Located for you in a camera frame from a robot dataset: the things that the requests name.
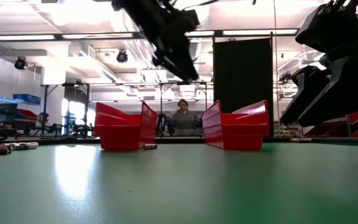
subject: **table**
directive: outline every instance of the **table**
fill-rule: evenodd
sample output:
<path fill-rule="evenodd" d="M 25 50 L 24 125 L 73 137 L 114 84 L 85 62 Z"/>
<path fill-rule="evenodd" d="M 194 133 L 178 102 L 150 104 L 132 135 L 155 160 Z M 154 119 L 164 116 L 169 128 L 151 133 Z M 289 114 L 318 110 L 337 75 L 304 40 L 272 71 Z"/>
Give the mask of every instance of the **table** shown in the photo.
<path fill-rule="evenodd" d="M 0 156 L 0 223 L 358 223 L 358 146 L 16 151 Z"/>

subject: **shelf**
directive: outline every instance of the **shelf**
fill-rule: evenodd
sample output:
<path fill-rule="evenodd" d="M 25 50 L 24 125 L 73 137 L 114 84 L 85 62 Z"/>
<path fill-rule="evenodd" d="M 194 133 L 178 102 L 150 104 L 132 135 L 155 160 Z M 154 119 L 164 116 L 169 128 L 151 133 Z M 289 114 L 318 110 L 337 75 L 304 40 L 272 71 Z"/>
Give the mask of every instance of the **shelf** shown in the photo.
<path fill-rule="evenodd" d="M 0 97 L 0 101 L 4 102 L 4 103 L 15 103 L 17 105 L 25 105 L 25 106 L 40 106 L 37 103 L 29 103 L 26 102 L 24 100 L 19 100 L 19 99 L 9 99 L 9 98 L 5 98 L 5 97 Z"/>

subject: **person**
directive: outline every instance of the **person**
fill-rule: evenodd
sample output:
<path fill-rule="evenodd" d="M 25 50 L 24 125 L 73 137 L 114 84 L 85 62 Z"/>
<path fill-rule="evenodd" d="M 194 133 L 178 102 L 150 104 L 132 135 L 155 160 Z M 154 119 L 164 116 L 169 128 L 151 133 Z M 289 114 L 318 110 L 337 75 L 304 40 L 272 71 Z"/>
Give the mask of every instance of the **person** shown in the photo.
<path fill-rule="evenodd" d="M 172 119 L 176 121 L 176 129 L 196 129 L 197 116 L 188 110 L 189 104 L 186 100 L 181 99 L 178 102 L 179 109 L 172 115 Z"/>

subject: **gray shirt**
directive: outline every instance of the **gray shirt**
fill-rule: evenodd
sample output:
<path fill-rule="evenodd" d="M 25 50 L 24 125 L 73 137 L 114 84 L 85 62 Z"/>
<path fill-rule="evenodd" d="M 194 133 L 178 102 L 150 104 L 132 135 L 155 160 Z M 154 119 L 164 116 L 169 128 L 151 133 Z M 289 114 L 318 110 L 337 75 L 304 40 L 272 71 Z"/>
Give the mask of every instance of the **gray shirt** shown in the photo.
<path fill-rule="evenodd" d="M 197 116 L 190 111 L 184 114 L 181 113 L 180 110 L 177 110 L 176 113 L 172 115 L 172 119 L 178 122 L 177 129 L 196 129 Z"/>

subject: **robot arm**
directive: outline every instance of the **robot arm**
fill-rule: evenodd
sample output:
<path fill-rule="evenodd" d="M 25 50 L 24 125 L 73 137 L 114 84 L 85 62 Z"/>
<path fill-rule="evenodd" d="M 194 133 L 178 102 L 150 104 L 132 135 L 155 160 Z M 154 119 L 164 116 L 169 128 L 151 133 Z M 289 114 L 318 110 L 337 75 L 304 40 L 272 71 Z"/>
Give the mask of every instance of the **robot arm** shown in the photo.
<path fill-rule="evenodd" d="M 125 10 L 154 47 L 155 66 L 165 67 L 184 81 L 198 79 L 185 35 L 200 24 L 195 10 L 179 11 L 168 0 L 112 0 L 112 7 Z"/>

